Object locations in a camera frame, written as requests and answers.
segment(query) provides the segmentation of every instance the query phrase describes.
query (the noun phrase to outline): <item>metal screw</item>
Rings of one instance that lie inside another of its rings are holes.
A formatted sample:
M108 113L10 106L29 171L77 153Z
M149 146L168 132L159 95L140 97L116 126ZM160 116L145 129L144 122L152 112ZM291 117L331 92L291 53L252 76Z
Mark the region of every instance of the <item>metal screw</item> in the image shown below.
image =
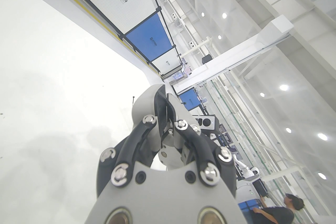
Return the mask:
M213 181L216 177L216 171L215 169L213 169L212 167L208 166L205 170L205 177L209 180L209 181Z
M116 166L111 174L111 182L115 186L122 186L127 182L127 168L128 164L119 164Z
M154 124L155 122L156 122L156 120L155 120L155 116L154 115L149 114L149 115L146 115L143 118L143 123L144 124L145 123L152 123L152 124Z
M116 151L114 148L107 148L106 150L104 150L104 152L102 152L101 157L99 159L103 163L108 158L114 158L115 155Z
M127 174L127 172L126 172L126 170L125 169L122 169L122 168L118 168L116 171L115 171L115 176L114 176L114 179L116 180L116 181L120 181L120 180L122 180L123 178L125 178L126 177L126 174Z
M175 127L181 131L184 131L186 128L188 128L188 123L186 120L179 120L175 122Z
M223 161L223 162L230 162L232 160L232 153L230 150L226 147L221 147L221 152L218 155L218 157Z
M212 163L208 163L204 171L200 171L200 176L206 184L211 186L216 185L221 178L218 168Z
M197 133L198 135L201 135L201 128L198 125L190 125L190 127L192 127L192 129L195 131L195 133Z

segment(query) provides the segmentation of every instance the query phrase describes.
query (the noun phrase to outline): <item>speaker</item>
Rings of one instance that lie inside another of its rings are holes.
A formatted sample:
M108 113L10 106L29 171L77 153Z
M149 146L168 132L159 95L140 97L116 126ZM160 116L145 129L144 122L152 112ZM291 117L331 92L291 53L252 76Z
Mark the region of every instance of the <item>speaker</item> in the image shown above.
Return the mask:
M202 63L203 64L206 64L207 62L209 62L210 60L212 60L212 56L209 54L209 55L206 55L205 57L202 57Z
M219 120L215 115L194 115L201 131L206 136L219 133Z

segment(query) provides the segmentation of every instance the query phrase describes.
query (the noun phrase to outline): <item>white beam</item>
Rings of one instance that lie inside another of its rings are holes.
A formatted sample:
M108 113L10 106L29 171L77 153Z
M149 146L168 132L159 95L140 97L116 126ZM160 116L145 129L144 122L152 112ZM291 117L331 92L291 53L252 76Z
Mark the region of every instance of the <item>white beam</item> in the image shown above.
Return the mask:
M200 47L204 46L206 43L210 42L210 38L207 38L205 41L203 41L201 44L196 45L195 47L191 48L190 50L186 51L184 54L182 54L180 57L185 57L186 55L192 53L193 51L198 50Z
M264 176L263 181L264 182L269 182L271 180L274 180L276 178L282 177L284 175L291 174L293 172L299 171L300 169L297 166L292 166L287 169L281 170L279 172L272 173L270 175Z
M281 40L291 29L293 24L281 15L270 21L259 33L231 48L208 63L196 68L192 76L178 82L174 88L177 93L193 87L204 80L221 74L231 66L237 66L247 59L264 53L273 43Z

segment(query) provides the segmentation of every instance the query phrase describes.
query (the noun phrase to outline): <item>blue display screen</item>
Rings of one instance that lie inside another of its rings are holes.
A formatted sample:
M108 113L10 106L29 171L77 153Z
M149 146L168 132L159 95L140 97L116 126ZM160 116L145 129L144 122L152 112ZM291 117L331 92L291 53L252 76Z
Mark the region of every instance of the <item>blue display screen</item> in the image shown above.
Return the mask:
M187 110L192 110L195 107L198 107L201 102L197 97L197 94L193 88L179 95L181 101L185 103Z
M169 38L157 14L150 17L136 29L127 34L127 38L150 60L164 54L172 48Z

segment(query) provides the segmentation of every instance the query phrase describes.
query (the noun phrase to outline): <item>circular lens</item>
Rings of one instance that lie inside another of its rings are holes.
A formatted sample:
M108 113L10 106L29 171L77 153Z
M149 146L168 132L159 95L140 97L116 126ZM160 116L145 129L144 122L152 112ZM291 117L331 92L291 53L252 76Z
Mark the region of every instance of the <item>circular lens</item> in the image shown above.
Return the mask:
M116 209L108 217L106 224L131 224L131 214L124 208Z
M203 209L198 217L198 224L226 224L219 211L212 207Z

